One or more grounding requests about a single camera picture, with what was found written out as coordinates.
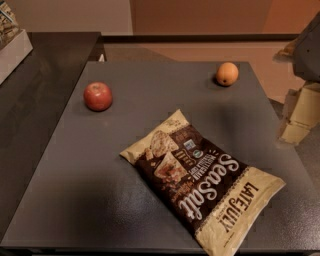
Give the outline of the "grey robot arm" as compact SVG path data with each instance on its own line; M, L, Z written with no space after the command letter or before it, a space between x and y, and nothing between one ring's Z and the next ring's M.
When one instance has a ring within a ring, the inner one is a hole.
M294 75L305 81L288 91L279 129L280 140L298 145L320 123L320 13L278 56L291 58Z

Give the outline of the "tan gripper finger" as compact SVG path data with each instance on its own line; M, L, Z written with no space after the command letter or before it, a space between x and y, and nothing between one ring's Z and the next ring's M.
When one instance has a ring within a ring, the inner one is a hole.
M279 139L298 145L320 122L320 83L307 81L289 90L282 111Z

